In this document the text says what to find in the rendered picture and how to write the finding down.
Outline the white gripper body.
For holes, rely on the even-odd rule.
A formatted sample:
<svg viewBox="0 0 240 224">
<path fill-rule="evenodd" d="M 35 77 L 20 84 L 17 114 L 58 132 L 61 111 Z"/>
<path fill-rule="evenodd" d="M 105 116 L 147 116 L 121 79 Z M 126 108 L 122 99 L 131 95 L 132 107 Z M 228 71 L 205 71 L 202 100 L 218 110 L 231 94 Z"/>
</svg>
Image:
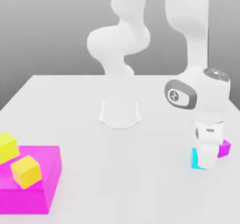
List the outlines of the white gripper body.
<svg viewBox="0 0 240 224">
<path fill-rule="evenodd" d="M 220 142 L 197 142 L 198 166 L 204 169 L 214 168 L 219 152 Z"/>
</svg>

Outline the small cyan cube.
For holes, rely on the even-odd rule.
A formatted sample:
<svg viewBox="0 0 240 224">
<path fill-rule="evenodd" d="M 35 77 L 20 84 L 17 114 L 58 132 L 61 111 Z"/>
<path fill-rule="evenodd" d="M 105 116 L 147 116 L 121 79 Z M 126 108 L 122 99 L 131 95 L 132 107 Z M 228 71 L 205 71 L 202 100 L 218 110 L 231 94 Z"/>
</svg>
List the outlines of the small cyan cube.
<svg viewBox="0 0 240 224">
<path fill-rule="evenodd" d="M 196 148 L 192 148 L 190 163 L 191 163 L 191 168 L 193 168 L 193 169 L 205 170 L 205 168 L 201 168 L 198 165 L 198 154 L 197 154 Z"/>
</svg>

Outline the small purple cube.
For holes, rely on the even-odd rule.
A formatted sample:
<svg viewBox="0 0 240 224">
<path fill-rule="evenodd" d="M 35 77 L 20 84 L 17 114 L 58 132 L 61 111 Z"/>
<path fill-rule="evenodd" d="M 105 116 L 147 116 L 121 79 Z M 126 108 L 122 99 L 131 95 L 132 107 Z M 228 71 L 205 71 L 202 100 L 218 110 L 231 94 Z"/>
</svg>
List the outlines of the small purple cube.
<svg viewBox="0 0 240 224">
<path fill-rule="evenodd" d="M 224 156 L 227 156 L 229 154 L 231 148 L 231 143 L 228 142 L 227 140 L 223 140 L 222 144 L 219 145 L 219 150 L 218 150 L 218 158 L 222 158 Z"/>
</svg>

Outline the small golden yellow cube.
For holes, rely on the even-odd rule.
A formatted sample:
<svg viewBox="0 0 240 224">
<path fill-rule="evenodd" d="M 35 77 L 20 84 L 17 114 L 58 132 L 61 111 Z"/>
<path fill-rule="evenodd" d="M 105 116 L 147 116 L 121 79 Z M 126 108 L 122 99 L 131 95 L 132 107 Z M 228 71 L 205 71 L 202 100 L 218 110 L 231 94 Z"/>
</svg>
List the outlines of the small golden yellow cube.
<svg viewBox="0 0 240 224">
<path fill-rule="evenodd" d="M 40 164 L 30 155 L 27 155 L 10 165 L 15 182 L 27 189 L 42 179 Z"/>
</svg>

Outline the small lime yellow cube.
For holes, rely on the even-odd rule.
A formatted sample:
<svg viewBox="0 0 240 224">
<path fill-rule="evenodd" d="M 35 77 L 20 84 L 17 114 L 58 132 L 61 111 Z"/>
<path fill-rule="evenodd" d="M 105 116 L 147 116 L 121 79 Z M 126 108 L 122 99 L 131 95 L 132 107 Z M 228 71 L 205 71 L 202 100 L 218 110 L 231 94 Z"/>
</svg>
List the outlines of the small lime yellow cube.
<svg viewBox="0 0 240 224">
<path fill-rule="evenodd" d="M 0 164 L 20 155 L 16 139 L 8 132 L 0 134 Z"/>
</svg>

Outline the large magenta box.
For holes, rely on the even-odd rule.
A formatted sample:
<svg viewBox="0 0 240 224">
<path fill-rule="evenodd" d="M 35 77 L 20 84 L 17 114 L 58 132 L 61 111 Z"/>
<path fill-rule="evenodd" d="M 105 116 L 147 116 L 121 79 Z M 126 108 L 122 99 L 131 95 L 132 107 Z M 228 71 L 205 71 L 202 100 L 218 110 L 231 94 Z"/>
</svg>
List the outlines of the large magenta box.
<svg viewBox="0 0 240 224">
<path fill-rule="evenodd" d="M 62 172 L 59 146 L 19 146 L 20 156 L 0 165 L 0 214 L 48 214 Z M 23 190 L 10 165 L 25 156 L 39 165 L 42 179 Z"/>
</svg>

